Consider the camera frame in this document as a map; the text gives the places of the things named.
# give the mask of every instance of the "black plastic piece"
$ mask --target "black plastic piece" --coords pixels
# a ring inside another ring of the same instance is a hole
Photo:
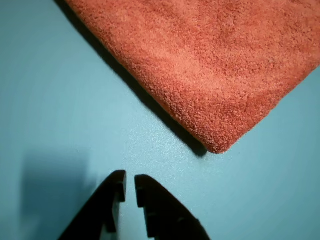
[[[144,209],[147,236],[156,240],[209,240],[190,211],[148,175],[134,177],[137,204]]]
[[[107,233],[116,233],[119,205],[126,200],[126,185],[126,171],[117,170],[111,173],[86,202],[59,240],[99,240],[103,226]]]

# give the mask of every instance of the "teal surface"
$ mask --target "teal surface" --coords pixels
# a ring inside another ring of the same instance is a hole
[[[320,239],[320,68],[228,152],[202,154],[56,2],[2,2],[0,23],[1,240],[57,239],[118,169],[121,240],[147,239],[137,174],[162,183],[212,239]]]

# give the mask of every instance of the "towel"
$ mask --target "towel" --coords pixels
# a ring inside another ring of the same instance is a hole
[[[227,151],[320,64],[320,0],[66,0],[212,153]]]

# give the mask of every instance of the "blue background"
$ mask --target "blue background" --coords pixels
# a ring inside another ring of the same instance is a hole
[[[57,239],[118,169],[121,240],[147,239],[137,174],[162,183],[212,239],[320,239],[320,68],[212,154],[64,11],[53,0],[1,3],[1,240]]]

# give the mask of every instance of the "orange towel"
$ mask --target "orange towel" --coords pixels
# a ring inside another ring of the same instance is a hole
[[[66,0],[185,129],[228,150],[320,64],[319,0]]]

